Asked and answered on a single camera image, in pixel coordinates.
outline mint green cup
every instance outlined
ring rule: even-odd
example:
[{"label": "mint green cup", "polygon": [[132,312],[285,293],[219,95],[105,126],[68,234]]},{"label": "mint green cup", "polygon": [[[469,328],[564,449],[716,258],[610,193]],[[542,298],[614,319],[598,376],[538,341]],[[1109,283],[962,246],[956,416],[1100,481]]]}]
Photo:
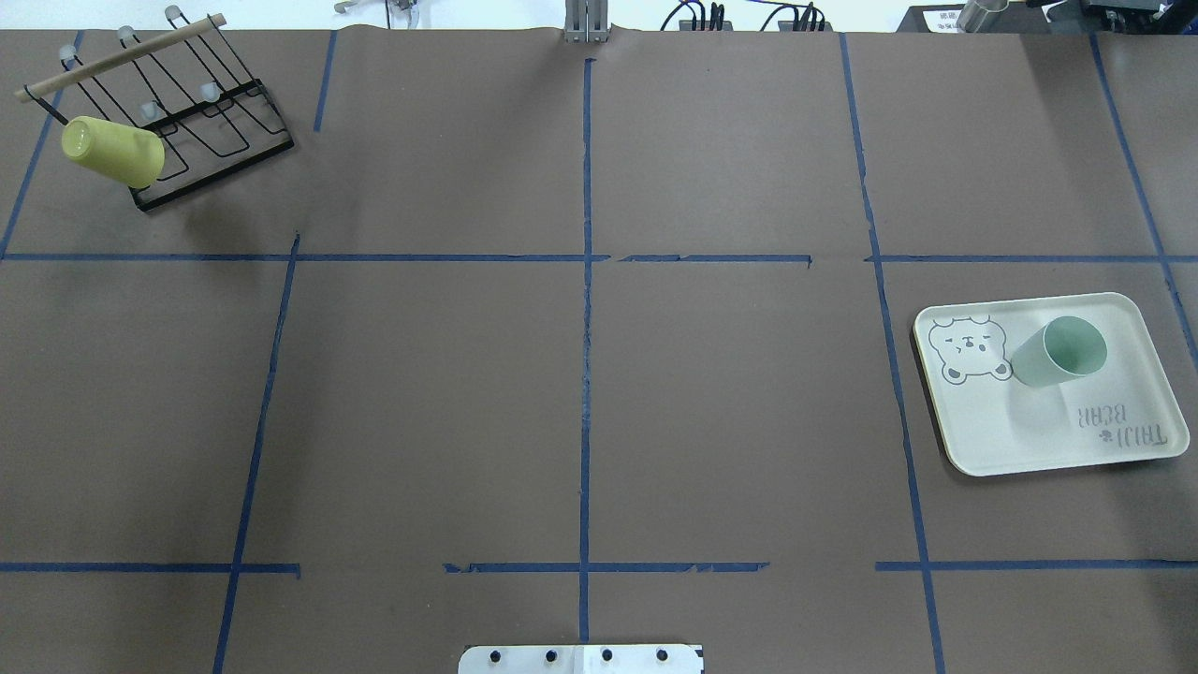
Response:
[{"label": "mint green cup", "polygon": [[1089,377],[1107,363],[1102,332],[1076,315],[1052,318],[1011,357],[1011,372],[1028,387],[1052,387]]}]

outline tray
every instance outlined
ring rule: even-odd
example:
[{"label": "tray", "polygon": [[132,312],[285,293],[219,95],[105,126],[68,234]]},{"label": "tray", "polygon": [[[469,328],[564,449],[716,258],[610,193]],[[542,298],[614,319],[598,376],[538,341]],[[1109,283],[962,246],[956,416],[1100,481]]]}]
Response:
[{"label": "tray", "polygon": [[[1102,332],[1107,363],[1090,377],[1027,387],[1012,377],[1011,354],[1060,315]],[[927,306],[913,330],[944,450],[966,475],[1168,459],[1190,447],[1144,316],[1119,292]]]}]

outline bear drawing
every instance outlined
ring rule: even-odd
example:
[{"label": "bear drawing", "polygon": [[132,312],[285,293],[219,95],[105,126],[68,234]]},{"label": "bear drawing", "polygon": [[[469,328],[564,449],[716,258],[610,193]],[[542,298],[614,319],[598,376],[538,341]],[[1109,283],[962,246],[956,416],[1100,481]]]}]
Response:
[{"label": "bear drawing", "polygon": [[936,350],[944,368],[940,375],[949,384],[964,384],[969,377],[992,376],[999,382],[1011,378],[1006,360],[1006,332],[990,320],[955,317],[936,321],[927,333],[927,344]]}]

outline white metal bracket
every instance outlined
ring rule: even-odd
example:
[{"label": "white metal bracket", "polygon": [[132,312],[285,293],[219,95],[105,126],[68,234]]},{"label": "white metal bracket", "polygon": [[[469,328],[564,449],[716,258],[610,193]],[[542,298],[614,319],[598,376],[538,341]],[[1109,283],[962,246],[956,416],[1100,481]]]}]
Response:
[{"label": "white metal bracket", "polygon": [[607,0],[565,0],[567,42],[607,42]]},{"label": "white metal bracket", "polygon": [[703,646],[685,644],[474,646],[458,674],[703,674]]}]

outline wooden rod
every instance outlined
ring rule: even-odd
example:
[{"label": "wooden rod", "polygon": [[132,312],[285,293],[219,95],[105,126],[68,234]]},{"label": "wooden rod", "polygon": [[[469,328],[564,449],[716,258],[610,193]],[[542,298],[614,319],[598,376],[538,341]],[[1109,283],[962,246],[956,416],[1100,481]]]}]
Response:
[{"label": "wooden rod", "polygon": [[182,28],[176,28],[170,32],[164,32],[157,37],[151,37],[145,42],[139,42],[128,49],[122,49],[115,54],[109,54],[98,61],[92,61],[86,66],[81,66],[63,73],[59,73],[49,79],[43,79],[37,84],[31,84],[28,87],[18,89],[13,91],[13,96],[17,97],[22,103],[29,103],[34,98],[42,98],[49,96],[60,89],[66,89],[72,84],[78,84],[90,77],[96,77],[97,74],[105,73],[117,66],[123,66],[125,63],[137,59],[139,56],[145,56],[146,54],[157,51],[164,47],[170,47],[171,44],[179,44],[180,42],[195,37],[196,35],[205,34],[210,30],[214,30],[219,26],[225,25],[224,14],[212,14],[206,17],[204,20],[195,22],[193,24],[187,24]]}]

